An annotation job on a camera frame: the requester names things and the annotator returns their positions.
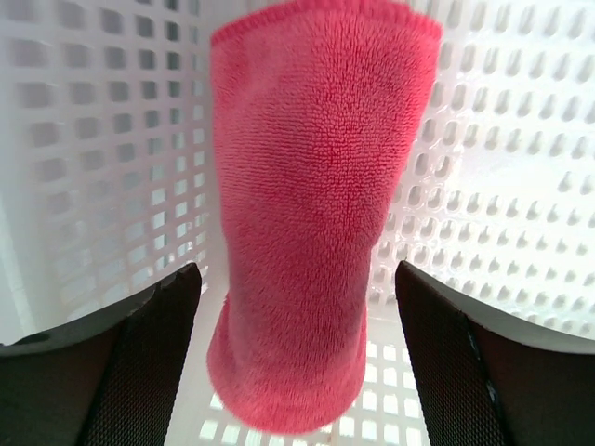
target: white plastic surface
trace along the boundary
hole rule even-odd
[[[0,0],[0,343],[197,261],[205,292],[168,445],[427,446],[400,259],[595,338],[595,4],[409,2],[443,23],[443,48],[374,252],[364,391],[330,431],[283,439],[233,420],[205,371],[227,286],[208,38],[267,3]]]

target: perforated plastic basket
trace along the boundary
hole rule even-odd
[[[205,295],[168,444],[417,446],[401,259],[595,338],[595,4],[410,3],[444,25],[439,73],[374,252],[364,390],[344,417],[269,437],[226,413],[206,378],[227,286],[208,39],[264,0],[0,1],[0,343],[194,261]]]

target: pink cloth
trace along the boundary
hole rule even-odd
[[[298,0],[213,36],[230,291],[207,361],[224,405],[250,426],[313,431],[360,392],[371,251],[440,36],[385,0]]]

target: laundry basket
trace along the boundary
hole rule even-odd
[[[221,406],[205,352],[227,289],[209,36],[266,0],[0,0],[0,343],[204,276],[168,445],[428,445],[399,324],[407,259],[595,339],[595,4],[410,0],[438,77],[374,250],[361,396],[300,438]]]

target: washcloth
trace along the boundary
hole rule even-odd
[[[225,407],[297,434],[364,381],[371,251],[435,79],[441,29],[385,0],[298,0],[212,37],[230,289],[207,355]]]

